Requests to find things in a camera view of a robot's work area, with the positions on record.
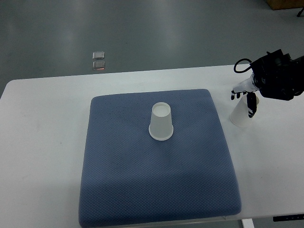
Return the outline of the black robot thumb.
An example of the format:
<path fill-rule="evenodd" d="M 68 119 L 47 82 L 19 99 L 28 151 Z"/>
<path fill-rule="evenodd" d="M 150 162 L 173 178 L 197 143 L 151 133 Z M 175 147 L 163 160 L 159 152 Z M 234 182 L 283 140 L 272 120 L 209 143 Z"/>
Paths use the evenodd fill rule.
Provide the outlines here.
<path fill-rule="evenodd" d="M 255 93 L 247 93 L 248 117 L 253 118 L 257 111 L 257 96 Z"/>

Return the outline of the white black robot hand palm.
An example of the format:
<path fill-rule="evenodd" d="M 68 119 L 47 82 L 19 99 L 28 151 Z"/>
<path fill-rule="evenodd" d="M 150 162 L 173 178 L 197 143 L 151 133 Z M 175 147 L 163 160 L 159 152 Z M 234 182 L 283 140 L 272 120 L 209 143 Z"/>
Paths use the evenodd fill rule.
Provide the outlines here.
<path fill-rule="evenodd" d="M 255 92 L 258 87 L 254 84 L 253 77 L 250 77 L 233 87 L 233 93 L 243 93 L 243 92 Z"/>

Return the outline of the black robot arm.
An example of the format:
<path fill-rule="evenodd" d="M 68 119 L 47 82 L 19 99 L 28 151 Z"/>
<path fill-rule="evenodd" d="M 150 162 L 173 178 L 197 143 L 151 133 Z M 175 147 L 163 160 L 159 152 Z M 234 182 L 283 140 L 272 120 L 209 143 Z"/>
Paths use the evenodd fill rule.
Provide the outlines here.
<path fill-rule="evenodd" d="M 234 64 L 237 74 L 252 70 L 249 79 L 238 83 L 231 90 L 231 100 L 247 96 L 248 117 L 257 111 L 256 91 L 265 98 L 290 101 L 304 92 L 304 57 L 291 59 L 282 50 L 267 52 L 255 61 L 242 58 Z"/>

